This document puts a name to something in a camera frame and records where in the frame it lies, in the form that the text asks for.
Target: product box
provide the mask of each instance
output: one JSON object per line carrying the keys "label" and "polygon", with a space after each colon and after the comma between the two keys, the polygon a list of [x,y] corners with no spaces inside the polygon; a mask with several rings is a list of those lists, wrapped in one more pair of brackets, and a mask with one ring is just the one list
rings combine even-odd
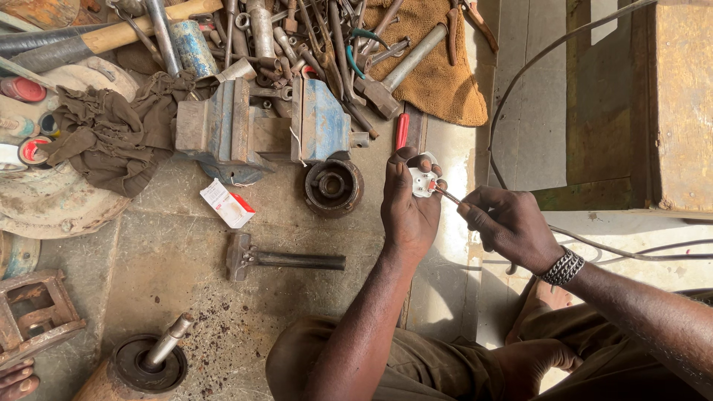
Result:
{"label": "product box", "polygon": [[241,228],[255,214],[250,205],[240,195],[228,192],[217,178],[200,195],[230,228]]}

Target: screwdriver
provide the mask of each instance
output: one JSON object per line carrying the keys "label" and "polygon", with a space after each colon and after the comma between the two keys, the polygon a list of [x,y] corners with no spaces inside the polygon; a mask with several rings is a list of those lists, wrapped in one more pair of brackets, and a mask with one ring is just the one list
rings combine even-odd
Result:
{"label": "screwdriver", "polygon": [[458,200],[458,198],[456,198],[455,196],[451,195],[448,191],[446,191],[445,189],[441,188],[440,186],[436,185],[436,186],[434,187],[434,190],[435,190],[436,192],[440,193],[441,195],[445,196],[446,198],[452,200],[456,205],[460,205],[460,204],[461,204],[461,202]]}

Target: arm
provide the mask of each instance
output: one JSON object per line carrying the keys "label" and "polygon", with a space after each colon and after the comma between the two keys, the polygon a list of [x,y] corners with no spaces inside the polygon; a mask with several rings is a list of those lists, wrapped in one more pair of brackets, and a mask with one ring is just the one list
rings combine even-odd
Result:
{"label": "arm", "polygon": [[[458,212],[496,250],[536,275],[564,255],[535,197],[480,187]],[[713,308],[586,263],[566,285],[610,322],[639,340],[664,366],[713,398]]]}
{"label": "arm", "polygon": [[[384,374],[411,278],[436,237],[441,215],[440,194],[412,196],[406,161],[431,170],[430,160],[416,154],[414,148],[401,148],[386,164],[384,249],[310,373],[308,400],[370,400]],[[433,170],[440,173],[438,166]]]}

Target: cable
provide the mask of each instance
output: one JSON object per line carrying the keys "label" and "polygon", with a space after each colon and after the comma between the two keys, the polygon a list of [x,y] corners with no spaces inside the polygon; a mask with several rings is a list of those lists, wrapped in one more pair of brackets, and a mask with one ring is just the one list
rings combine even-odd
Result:
{"label": "cable", "polygon": [[[520,79],[520,77],[527,71],[531,66],[533,66],[535,63],[537,63],[539,60],[541,60],[544,56],[546,56],[548,53],[550,53],[552,50],[557,48],[559,45],[565,43],[566,41],[570,40],[571,38],[582,34],[584,32],[590,31],[591,29],[594,29],[598,26],[602,26],[606,24],[609,21],[613,21],[621,16],[624,16],[626,14],[631,13],[632,11],[636,9],[640,9],[643,6],[648,6],[649,4],[655,3],[657,0],[637,0],[628,6],[624,6],[621,9],[618,9],[617,11],[611,13],[610,15],[598,19],[597,21],[590,22],[589,24],[585,24],[580,26],[579,28],[576,28],[572,31],[567,32],[563,36],[561,36],[559,39],[554,41],[552,44],[549,46],[545,47],[540,53],[538,53],[535,57],[533,57],[523,68],[518,71],[518,73],[513,77],[512,81],[510,81],[510,85],[508,85],[508,89],[505,91],[503,94],[503,98],[500,100],[500,104],[498,105],[498,108],[496,109],[495,113],[493,114],[493,118],[491,119],[491,134],[490,134],[490,146],[488,147],[488,150],[491,152],[491,159],[490,159],[490,164],[493,167],[493,173],[495,174],[496,178],[498,179],[498,182],[500,183],[500,186],[507,190],[508,186],[505,184],[505,180],[503,179],[503,176],[500,174],[500,171],[498,170],[498,166],[495,162],[495,158],[493,157],[493,139],[495,138],[495,129],[496,126],[498,125],[498,117],[500,117],[500,113],[503,110],[503,107],[505,106],[505,102],[508,100],[508,97],[510,96],[510,92],[513,91],[513,88],[515,87],[515,83]],[[637,253],[631,253],[631,252],[626,252],[624,250],[620,250],[617,248],[612,248],[607,245],[603,245],[600,243],[596,243],[592,240],[588,240],[587,238],[584,238],[582,236],[579,236],[577,234],[571,233],[570,231],[563,230],[562,228],[557,228],[553,225],[550,225],[550,229],[556,233],[560,233],[563,235],[566,235],[568,237],[574,238],[581,243],[585,243],[587,245],[591,245],[595,248],[599,248],[602,250],[606,250],[607,252],[614,253],[615,255],[621,255],[624,258],[631,258],[631,259],[637,259],[637,260],[646,260],[646,261],[665,261],[665,260],[688,260],[688,259],[713,259],[713,254],[711,253],[702,253],[702,254],[694,254],[694,255],[660,255],[660,256],[647,256],[644,255],[645,253],[651,253],[655,252],[656,250],[664,250],[664,249],[671,249],[671,248],[678,248],[682,246],[688,246],[688,245],[699,245],[699,244],[708,244],[708,243],[713,243],[713,239],[709,240],[697,240],[697,241],[690,241],[687,243],[678,243],[678,244],[671,244],[671,245],[664,245],[656,248],[650,248],[647,250],[641,250]],[[615,258],[611,260],[606,260],[602,263],[612,263],[614,261],[619,261],[622,258]],[[512,275],[515,273],[517,270],[517,265],[515,263],[511,264],[509,269],[506,271],[507,274]]]}
{"label": "cable", "polygon": [[641,250],[636,253],[631,253],[631,252],[627,252],[625,250],[612,248],[608,245],[596,243],[592,240],[588,240],[587,238],[584,238],[580,235],[574,234],[570,231],[555,227],[554,225],[551,225],[550,229],[556,233],[564,234],[568,237],[571,237],[571,238],[574,238],[574,239],[580,241],[581,243],[591,245],[591,246],[593,246],[595,248],[599,248],[601,250],[606,250],[607,252],[614,253],[615,255],[621,255],[626,258],[637,259],[637,260],[646,260],[647,262],[662,262],[662,261],[666,261],[666,260],[686,260],[686,259],[713,259],[713,253],[700,253],[700,254],[692,254],[692,255],[661,255],[661,256],[643,255],[644,253],[654,252],[656,250],[678,248],[679,246],[686,246],[691,243],[713,243],[713,240],[698,240],[698,241],[691,241],[691,243],[664,245],[664,246],[660,246],[660,247],[656,247],[656,248],[651,248],[649,250]]}
{"label": "cable", "polygon": [[508,96],[510,96],[510,92],[513,90],[513,87],[515,86],[515,83],[520,79],[520,77],[527,71],[531,66],[533,66],[534,63],[538,62],[541,58],[546,56],[548,53],[550,53],[552,50],[554,50],[557,46],[565,43],[566,41],[570,40],[571,38],[582,34],[586,31],[589,31],[591,29],[596,28],[597,26],[601,26],[606,24],[609,21],[613,21],[621,16],[624,16],[636,9],[640,9],[643,6],[648,6],[649,4],[655,3],[657,0],[638,0],[635,1],[628,6],[622,7],[621,9],[618,9],[612,14],[609,14],[608,16],[599,19],[594,22],[590,22],[589,24],[582,25],[577,29],[574,29],[572,31],[567,32],[564,36],[560,37],[556,41],[552,42],[551,45],[547,46],[542,50],[540,53],[537,54],[537,56],[533,57],[532,60],[530,60],[523,68],[520,69],[520,71],[515,75],[515,78],[510,82],[510,85],[508,86],[508,90],[505,91],[505,94],[503,94],[503,98],[500,100],[500,105],[498,105],[498,109],[496,110],[495,114],[493,115],[492,118],[492,123],[491,123],[491,145],[488,147],[488,150],[491,151],[491,166],[493,166],[493,173],[495,173],[495,176],[498,178],[498,182],[500,183],[500,186],[503,187],[503,189],[508,189],[508,186],[505,185],[505,181],[503,180],[503,176],[500,174],[500,171],[498,170],[498,166],[495,164],[495,159],[493,158],[493,151],[491,150],[493,147],[493,138],[495,137],[495,127],[498,125],[498,117],[500,116],[500,112],[503,110],[503,107],[505,106],[505,102],[508,100]]}

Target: hand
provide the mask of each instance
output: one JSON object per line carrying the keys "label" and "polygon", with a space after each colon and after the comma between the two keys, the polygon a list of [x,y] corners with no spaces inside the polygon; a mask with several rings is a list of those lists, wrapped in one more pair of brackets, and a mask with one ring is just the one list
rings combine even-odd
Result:
{"label": "hand", "polygon": [[0,401],[15,401],[33,392],[40,379],[32,376],[32,358],[0,370]]}
{"label": "hand", "polygon": [[[419,155],[415,148],[405,147],[394,152],[386,162],[386,183],[384,202],[381,204],[381,221],[386,231],[385,250],[395,250],[405,258],[413,258],[418,263],[434,243],[441,219],[441,194],[433,193],[430,198],[413,196],[413,178],[409,166],[418,167],[428,173],[433,170],[442,175],[438,165],[431,165],[431,159]],[[438,180],[443,189],[447,184]]]}
{"label": "hand", "polygon": [[458,214],[481,234],[486,252],[495,250],[536,275],[565,254],[532,193],[481,186],[463,199]]}

